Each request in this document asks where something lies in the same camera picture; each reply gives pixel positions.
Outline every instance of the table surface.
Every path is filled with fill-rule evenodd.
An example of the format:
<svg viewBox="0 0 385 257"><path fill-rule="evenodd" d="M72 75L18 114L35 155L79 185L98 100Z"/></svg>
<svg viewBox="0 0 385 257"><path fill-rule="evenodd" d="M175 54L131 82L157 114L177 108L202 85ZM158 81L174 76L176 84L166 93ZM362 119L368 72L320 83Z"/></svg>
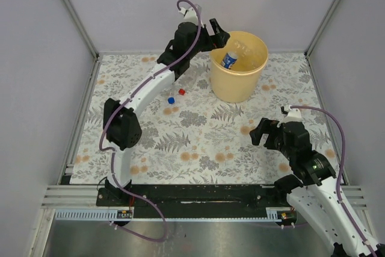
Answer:
<svg viewBox="0 0 385 257"><path fill-rule="evenodd" d="M161 222L132 221L127 228L156 238ZM164 243L144 241L107 222L54 220L44 257L327 257L310 226L281 230L276 224L169 222Z"/></svg>
<svg viewBox="0 0 385 257"><path fill-rule="evenodd" d="M71 184L97 184L109 173L111 154L100 152L103 105L119 99L155 65L157 55L104 55L73 160ZM200 54L177 82L185 87L197 73L194 86L176 103L159 94L140 117L143 135L132 155L136 184L272 184L290 174L288 161L263 146L252 146L249 131L262 117L282 119L280 107L301 104L319 107L303 54L270 54L252 96L239 104L219 100L210 86L210 59ZM337 170L337 159L325 117L302 111L314 149Z"/></svg>

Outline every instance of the cable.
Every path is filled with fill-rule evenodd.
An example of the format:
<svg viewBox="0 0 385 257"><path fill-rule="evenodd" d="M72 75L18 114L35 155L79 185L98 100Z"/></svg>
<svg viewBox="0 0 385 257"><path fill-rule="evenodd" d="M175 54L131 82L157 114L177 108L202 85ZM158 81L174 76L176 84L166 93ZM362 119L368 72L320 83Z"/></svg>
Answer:
<svg viewBox="0 0 385 257"><path fill-rule="evenodd" d="M130 200L130 207L132 207L135 203L135 197L131 197L131 200Z"/></svg>
<svg viewBox="0 0 385 257"><path fill-rule="evenodd" d="M197 7L189 0L178 0L177 3L176 3L176 6L177 8L180 10L180 3L181 2L186 2L187 4L189 4L192 9L194 9L195 13L197 14L197 17L198 17L198 31L197 31L197 35L193 41L193 43L191 44L190 48L181 56L179 57L176 61L172 62L171 64L169 64L168 66L164 67L163 69L155 72L152 76L148 77L147 79L145 79L133 92L132 94L130 95L129 98L127 98L121 105L119 105L119 107L111 114L111 116L109 117L108 121L106 122L106 125L103 129L103 133L102 133L102 136L100 137L100 140L99 140L99 150L102 151L102 152L105 152L105 151L108 151L108 150L111 150L112 151L112 155L111 155L111 174L112 174L112 179L114 180L116 186L122 190L122 192L128 194L128 195L131 195L132 197L136 197L137 199L141 199L145 202L147 202L148 204L150 204L151 206L153 206L155 208L155 210L158 212L158 214L161 216L162 218L162 221L163 221L163 225L164 225L164 233L163 233L163 236L159 239L154 239L154 238L149 238L147 236L144 236L144 235L141 235L139 233L136 233L130 229L126 229L124 227L120 227L120 226L115 226L115 228L119 228L123 231L126 231L126 232L129 232L137 237L140 237L142 239L145 239L147 241L153 241L153 242L163 242L166 240L167 238L167 235L168 235L168 224L166 222L166 219L165 217L163 216L163 213L161 212L161 210L159 210L159 208L153 203L151 202L150 200L142 197L142 196L139 196L137 194L134 194L134 193L131 193L130 191L127 191L125 190L118 182L117 178L115 177L115 171L114 171L114 161L115 161L115 154L116 154L116 150L114 147L103 147L103 141L104 141L104 138L106 136L106 133L107 133L107 130L112 122L112 120L115 118L115 116L118 114L118 112L123 108L125 107L129 102L132 101L132 98L149 82L151 81L151 79L154 79L156 76L158 76L159 74L161 74L162 72L164 72L165 70L169 69L171 66L174 66L175 64L177 64L178 62L180 62L181 60L183 60L191 51L192 49L195 47L195 45L197 44L198 42L198 39L199 39L199 36L200 36L200 31L201 31L201 28L202 28L202 25L201 25L201 21L200 21L200 13L197 9Z"/></svg>
<svg viewBox="0 0 385 257"><path fill-rule="evenodd" d="M307 107L307 106L304 106L304 105L291 105L291 108L299 108L299 109L303 108L303 109L306 109L306 110L320 111L320 112L326 114L327 116L329 116L334 121L334 123L337 125L338 130L339 130L339 132L341 134L341 139L342 139L341 163L340 163L340 166L339 166L338 177L337 177L337 185L336 185L337 198L338 198L339 203L342 205L342 208L345 211L346 215L348 216L350 222L352 223L353 227L356 229L357 233L360 235L360 237L361 237L362 241L364 242L364 244L366 244L366 246L368 247L369 251L372 253L373 257L377 257L377 254L375 253L373 247L369 244L369 242L366 239L364 233L361 231L360 227L358 226L358 224L354 220L353 216L350 214L348 207L345 205L345 203L342 200L340 189L341 189L341 179L342 179L343 167L345 165L346 141L345 141L345 133L343 132L341 124L338 122L338 120L335 118L335 116L333 116L328 111L323 110L322 108Z"/></svg>
<svg viewBox="0 0 385 257"><path fill-rule="evenodd" d="M106 178L107 178L107 177L104 177L103 179L101 179L101 180L99 181L99 183L97 183L97 185L96 185L96 191L99 191L99 185L100 185L100 183L103 182Z"/></svg>

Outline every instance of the white wall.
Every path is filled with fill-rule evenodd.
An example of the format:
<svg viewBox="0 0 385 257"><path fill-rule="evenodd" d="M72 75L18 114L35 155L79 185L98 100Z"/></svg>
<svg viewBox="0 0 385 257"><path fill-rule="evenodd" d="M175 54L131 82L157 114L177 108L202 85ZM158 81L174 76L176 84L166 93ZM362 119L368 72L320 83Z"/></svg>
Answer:
<svg viewBox="0 0 385 257"><path fill-rule="evenodd" d="M347 169L385 243L385 0L343 0L311 60L325 106L341 121Z"/></svg>
<svg viewBox="0 0 385 257"><path fill-rule="evenodd" d="M72 0L93 43L105 50L161 50L181 17L177 0ZM249 31L270 51L304 51L332 0L192 0L205 23Z"/></svg>
<svg viewBox="0 0 385 257"><path fill-rule="evenodd" d="M92 60L60 0L0 0L0 256L21 257Z"/></svg>

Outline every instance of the metal floor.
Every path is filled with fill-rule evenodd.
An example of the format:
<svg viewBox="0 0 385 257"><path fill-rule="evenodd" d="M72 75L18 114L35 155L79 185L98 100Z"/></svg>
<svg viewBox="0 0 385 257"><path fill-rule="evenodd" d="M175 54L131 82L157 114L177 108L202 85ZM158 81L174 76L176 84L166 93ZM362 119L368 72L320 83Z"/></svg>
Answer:
<svg viewBox="0 0 385 257"><path fill-rule="evenodd" d="M151 243L108 226L107 222L54 221L45 257L290 257L330 256L310 226L280 230L273 224L170 222L169 239ZM162 235L160 222L127 225L150 237Z"/></svg>

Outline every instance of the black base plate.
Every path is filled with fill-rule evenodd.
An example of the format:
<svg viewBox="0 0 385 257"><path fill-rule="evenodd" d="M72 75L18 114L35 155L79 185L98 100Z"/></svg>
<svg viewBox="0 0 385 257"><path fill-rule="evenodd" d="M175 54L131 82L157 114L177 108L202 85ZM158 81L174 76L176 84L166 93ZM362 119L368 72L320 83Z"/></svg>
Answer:
<svg viewBox="0 0 385 257"><path fill-rule="evenodd" d="M146 195L166 218L261 218L266 207L289 207L274 187L261 185L130 185L126 188ZM118 199L100 188L97 206L129 206L130 200ZM135 218L159 218L145 201L135 199Z"/></svg>

